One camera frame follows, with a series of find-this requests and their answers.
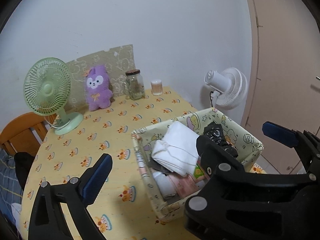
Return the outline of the green desk fan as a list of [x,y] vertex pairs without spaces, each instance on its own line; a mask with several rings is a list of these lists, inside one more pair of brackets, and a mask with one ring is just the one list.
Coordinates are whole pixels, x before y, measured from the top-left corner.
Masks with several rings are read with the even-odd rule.
[[56,135],[76,129],[84,119],[79,112],[66,113],[65,105],[71,94],[71,74],[60,59],[47,57],[37,61],[27,72],[23,92],[27,106],[37,115],[58,120],[51,124]]

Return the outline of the cotton swab container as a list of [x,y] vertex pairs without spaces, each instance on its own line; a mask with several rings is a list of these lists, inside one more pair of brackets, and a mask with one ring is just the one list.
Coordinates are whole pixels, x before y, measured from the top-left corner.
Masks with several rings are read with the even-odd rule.
[[150,83],[151,83],[151,92],[154,96],[159,96],[163,94],[163,85],[161,80],[159,79],[152,80]]

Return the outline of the white towel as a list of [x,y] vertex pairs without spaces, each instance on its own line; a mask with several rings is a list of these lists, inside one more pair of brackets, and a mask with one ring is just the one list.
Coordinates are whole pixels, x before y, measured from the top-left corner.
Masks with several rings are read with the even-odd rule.
[[151,157],[171,172],[186,177],[193,174],[199,158],[196,148],[198,137],[190,128],[175,121],[164,137],[155,142]]

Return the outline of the glass jar with lid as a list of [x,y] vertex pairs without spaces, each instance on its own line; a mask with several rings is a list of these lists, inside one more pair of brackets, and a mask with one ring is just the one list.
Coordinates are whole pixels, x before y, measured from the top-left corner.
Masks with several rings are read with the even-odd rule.
[[125,81],[123,83],[124,93],[131,100],[139,100],[145,97],[145,89],[143,77],[139,69],[129,70],[125,73]]

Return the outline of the white clothes on bed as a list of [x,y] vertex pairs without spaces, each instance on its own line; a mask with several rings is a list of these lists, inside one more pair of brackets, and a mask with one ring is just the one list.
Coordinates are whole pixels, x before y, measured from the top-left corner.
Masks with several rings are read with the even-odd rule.
[[13,218],[15,220],[15,226],[16,226],[17,230],[20,231],[21,230],[20,218],[21,218],[22,206],[19,203],[12,203],[11,210],[12,210]]

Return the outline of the orange green tissue pack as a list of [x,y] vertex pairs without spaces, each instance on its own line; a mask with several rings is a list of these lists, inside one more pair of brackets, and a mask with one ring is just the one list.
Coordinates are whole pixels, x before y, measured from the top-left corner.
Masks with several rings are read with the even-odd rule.
[[199,165],[196,165],[193,176],[196,180],[203,180],[204,179],[204,173],[199,167]]

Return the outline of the yellow cartoon storage box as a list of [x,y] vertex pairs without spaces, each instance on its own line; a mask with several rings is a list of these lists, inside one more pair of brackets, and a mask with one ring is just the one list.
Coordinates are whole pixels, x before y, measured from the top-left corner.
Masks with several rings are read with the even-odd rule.
[[264,149],[263,143],[213,107],[131,133],[152,209],[164,223],[182,217],[187,198],[198,193],[209,180],[212,168],[200,163],[196,140],[210,124],[222,126],[223,139],[236,150],[236,159],[245,171],[251,172]]

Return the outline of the purple plush bunny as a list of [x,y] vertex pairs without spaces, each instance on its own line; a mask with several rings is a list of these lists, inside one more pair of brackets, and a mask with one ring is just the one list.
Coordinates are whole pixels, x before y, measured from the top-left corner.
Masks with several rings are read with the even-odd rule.
[[86,102],[90,111],[110,107],[112,91],[110,78],[104,65],[92,67],[86,77]]

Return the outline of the blue plaid bedding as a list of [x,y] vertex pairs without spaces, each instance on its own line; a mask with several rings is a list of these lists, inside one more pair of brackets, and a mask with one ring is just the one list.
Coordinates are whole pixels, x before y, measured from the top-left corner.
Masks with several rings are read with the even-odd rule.
[[12,208],[13,203],[18,204],[18,213],[21,211],[21,202],[23,190],[16,177],[14,158],[9,156],[5,150],[1,149],[1,213],[4,217],[15,223],[15,217],[12,211],[16,211],[16,207]]

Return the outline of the white standing fan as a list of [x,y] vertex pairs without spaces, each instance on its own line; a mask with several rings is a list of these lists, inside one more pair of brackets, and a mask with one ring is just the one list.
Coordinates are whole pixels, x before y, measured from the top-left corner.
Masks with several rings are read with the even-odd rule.
[[212,89],[210,100],[213,107],[231,110],[238,107],[248,92],[248,81],[237,68],[231,67],[218,72],[210,70],[204,83]]

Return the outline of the grey knitted pouch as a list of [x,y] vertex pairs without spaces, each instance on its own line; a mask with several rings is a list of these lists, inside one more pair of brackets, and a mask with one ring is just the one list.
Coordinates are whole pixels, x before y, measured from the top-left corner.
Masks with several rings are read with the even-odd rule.
[[149,160],[148,165],[150,168],[153,168],[156,171],[162,172],[163,174],[169,175],[172,173],[170,170],[168,170],[167,168],[165,168],[161,164],[157,163],[153,159]]

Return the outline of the beige cartoon cardboard panel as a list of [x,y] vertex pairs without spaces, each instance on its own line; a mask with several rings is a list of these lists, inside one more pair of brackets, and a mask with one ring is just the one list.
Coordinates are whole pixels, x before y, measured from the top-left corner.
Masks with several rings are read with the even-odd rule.
[[101,50],[66,63],[71,74],[72,88],[65,110],[73,111],[86,104],[85,83],[92,67],[103,65],[110,77],[114,97],[124,95],[125,73],[135,69],[133,45]]

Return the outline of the black crinkled plastic bag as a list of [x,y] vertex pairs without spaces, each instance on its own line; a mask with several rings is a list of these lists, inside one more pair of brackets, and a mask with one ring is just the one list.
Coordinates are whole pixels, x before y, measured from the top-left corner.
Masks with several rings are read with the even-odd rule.
[[225,139],[222,126],[215,122],[210,123],[204,128],[203,135],[207,136],[211,141],[218,144],[223,150],[229,153],[233,158],[238,157],[237,150]]

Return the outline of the black cloth on chair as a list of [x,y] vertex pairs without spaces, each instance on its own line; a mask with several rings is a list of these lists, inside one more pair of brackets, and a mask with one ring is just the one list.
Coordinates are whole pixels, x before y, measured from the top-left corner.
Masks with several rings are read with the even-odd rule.
[[35,157],[27,152],[17,152],[14,155],[16,177],[22,190],[24,190],[27,178]]

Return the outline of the wooden chair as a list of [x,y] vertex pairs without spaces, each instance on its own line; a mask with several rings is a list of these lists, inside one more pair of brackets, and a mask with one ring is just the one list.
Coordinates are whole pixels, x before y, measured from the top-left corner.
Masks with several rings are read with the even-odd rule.
[[27,152],[34,157],[44,142],[48,124],[44,116],[33,112],[16,117],[1,131],[1,150],[9,155]]

